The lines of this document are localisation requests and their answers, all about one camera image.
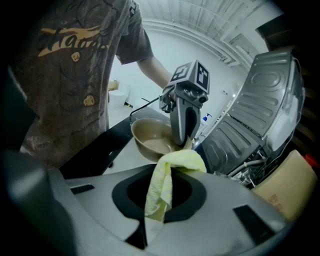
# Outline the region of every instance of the black cable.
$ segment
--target black cable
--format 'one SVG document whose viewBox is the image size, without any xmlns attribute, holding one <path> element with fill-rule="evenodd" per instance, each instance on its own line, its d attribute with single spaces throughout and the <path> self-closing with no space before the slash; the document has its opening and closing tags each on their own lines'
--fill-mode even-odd
<svg viewBox="0 0 320 256">
<path fill-rule="evenodd" d="M 139 107 L 139 108 L 137 108 L 136 110 L 132 111 L 132 112 L 130 113 L 130 115 L 129 115 L 129 117 L 130 117 L 130 123 L 132 123 L 132 121 L 131 121 L 131 116 L 132 116 L 132 114 L 133 114 L 134 112 L 137 112 L 138 110 L 141 110 L 141 109 L 149 106 L 151 103 L 154 103 L 154 102 L 157 101 L 157 100 L 159 100 L 159 97 L 151 100 L 150 102 L 148 102 L 147 104 L 143 105 L 142 107 Z"/>
</svg>

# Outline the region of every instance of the person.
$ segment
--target person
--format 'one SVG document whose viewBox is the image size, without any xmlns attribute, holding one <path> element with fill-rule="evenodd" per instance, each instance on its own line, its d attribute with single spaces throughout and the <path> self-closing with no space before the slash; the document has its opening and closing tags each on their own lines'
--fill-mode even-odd
<svg viewBox="0 0 320 256">
<path fill-rule="evenodd" d="M 60 168 L 109 128 L 115 55 L 121 64 L 137 62 L 161 88 L 171 79 L 153 55 L 133 0 L 58 0 L 50 6 L 11 64 L 37 115 L 22 152 Z"/>
</svg>

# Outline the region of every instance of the yellow cloth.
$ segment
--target yellow cloth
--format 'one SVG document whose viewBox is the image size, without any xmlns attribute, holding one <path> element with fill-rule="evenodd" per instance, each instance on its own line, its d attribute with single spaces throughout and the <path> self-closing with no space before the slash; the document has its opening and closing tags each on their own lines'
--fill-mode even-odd
<svg viewBox="0 0 320 256">
<path fill-rule="evenodd" d="M 165 213 L 171 209 L 173 196 L 171 168 L 180 172 L 207 172 L 201 156 L 191 149 L 183 149 L 161 157 L 153 171 L 146 195 L 145 217 L 163 222 Z"/>
</svg>

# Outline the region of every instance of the white wall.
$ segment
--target white wall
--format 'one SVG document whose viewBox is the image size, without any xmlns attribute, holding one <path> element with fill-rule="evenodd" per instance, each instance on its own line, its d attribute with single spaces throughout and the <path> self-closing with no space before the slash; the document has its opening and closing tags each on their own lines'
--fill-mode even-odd
<svg viewBox="0 0 320 256">
<path fill-rule="evenodd" d="M 165 32 L 147 30 L 147 33 L 154 56 L 171 73 L 178 66 L 194 59 L 198 59 L 208 69 L 210 73 L 209 101 L 204 103 L 201 109 L 202 116 L 208 112 L 215 117 L 216 112 L 226 102 L 227 97 L 222 94 L 222 90 L 232 95 L 239 90 L 239 86 L 246 79 L 244 74 L 227 67 L 218 61 L 212 53 L 196 43 Z M 119 60 L 115 58 L 110 79 L 117 79 L 120 82 L 120 87 L 121 83 L 131 86 L 127 102 L 132 105 L 141 97 L 151 101 L 162 94 L 162 89 L 145 77 L 136 63 L 121 65 Z"/>
<path fill-rule="evenodd" d="M 282 14 L 283 11 L 269 0 L 239 24 L 238 28 L 260 53 L 266 53 L 267 45 L 256 29 Z"/>
</svg>

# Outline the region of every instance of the metal bowl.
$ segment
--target metal bowl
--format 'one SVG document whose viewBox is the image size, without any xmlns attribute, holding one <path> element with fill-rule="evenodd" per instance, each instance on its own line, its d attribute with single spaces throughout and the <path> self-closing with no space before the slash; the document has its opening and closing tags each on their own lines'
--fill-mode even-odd
<svg viewBox="0 0 320 256">
<path fill-rule="evenodd" d="M 172 136 L 171 126 L 162 120 L 143 118 L 133 122 L 131 132 L 140 153 L 147 159 L 157 162 L 163 155 L 179 151 Z"/>
</svg>

